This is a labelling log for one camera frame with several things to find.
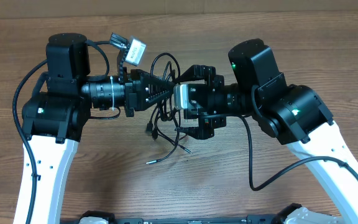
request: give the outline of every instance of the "tabletop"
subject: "tabletop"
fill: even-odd
[[[133,35],[147,44],[140,69],[148,71],[155,56],[170,52],[182,71],[193,64],[214,66],[226,84],[236,82],[229,49],[260,38],[272,48],[287,83],[307,85],[324,100],[358,160],[358,11],[0,20],[0,223],[12,223],[22,177],[23,149],[12,118],[12,97],[24,75],[45,59],[48,38],[61,32],[91,40],[108,40],[112,32]],[[115,74],[118,51],[103,49],[111,61],[110,74]],[[103,74],[102,56],[90,49],[89,58],[91,74]],[[156,74],[162,74],[166,61],[156,64]],[[44,70],[23,87],[19,114]],[[135,112],[133,118],[87,122],[68,174],[62,218],[78,218],[87,210],[117,217],[238,217],[277,213],[292,202],[339,215],[305,166],[259,192],[251,191],[246,131],[238,118],[228,118],[227,127],[217,129],[209,140],[181,141],[192,154],[177,150],[166,161],[146,165],[172,150],[166,140],[154,141],[145,133],[150,115],[147,110]],[[297,158],[247,120],[258,185]],[[173,123],[160,127],[174,137]]]

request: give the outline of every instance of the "black cylinder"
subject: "black cylinder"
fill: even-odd
[[[85,83],[81,87],[81,93],[91,100],[93,108],[100,110],[117,108],[124,106],[125,103],[124,85],[119,84],[118,77],[112,77],[112,80],[108,78],[101,82]]]

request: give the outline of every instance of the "white label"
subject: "white label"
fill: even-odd
[[[137,39],[133,39],[125,61],[131,65],[138,66],[146,45]]]

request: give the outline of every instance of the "green light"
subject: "green light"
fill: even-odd
[[[298,115],[299,112],[300,112],[300,110],[298,110],[298,109],[292,110],[292,113],[293,113],[295,116]]]

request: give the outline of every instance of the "robotic arm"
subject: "robotic arm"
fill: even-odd
[[[100,44],[120,49],[118,76],[108,77],[109,64],[98,47]],[[88,76],[88,46],[100,51],[105,58],[105,75]],[[68,170],[83,126],[93,118],[91,108],[119,110],[124,107],[126,116],[132,117],[135,111],[144,111],[155,104],[162,110],[160,102],[172,95],[175,103],[172,118],[176,111],[183,110],[185,119],[198,119],[197,127],[177,125],[176,131],[195,139],[213,137],[216,128],[226,126],[227,116],[241,118],[249,134],[252,190],[260,190],[290,169],[309,162],[306,165],[338,207],[343,221],[358,223],[358,162],[321,98],[307,86],[287,86],[272,50],[263,41],[248,40],[229,51],[237,79],[232,85],[224,85],[224,77],[217,75],[214,67],[205,65],[193,65],[182,75],[178,68],[178,77],[172,70],[166,79],[155,77],[152,71],[133,69],[128,73],[124,62],[138,65],[144,50],[145,44],[139,40],[127,40],[116,34],[109,42],[92,42],[81,34],[57,34],[49,38],[46,61],[26,76],[14,98],[14,118],[24,141],[25,154],[14,223],[59,223]],[[48,72],[41,74],[32,98],[23,107],[21,128],[15,117],[17,96],[24,82],[45,63]],[[196,80],[205,83],[180,84]],[[48,92],[40,93],[44,82]],[[302,159],[259,187],[252,183],[252,141],[244,119],[248,116],[258,122],[263,132],[277,138]],[[308,219],[290,214],[286,218],[287,223]]]

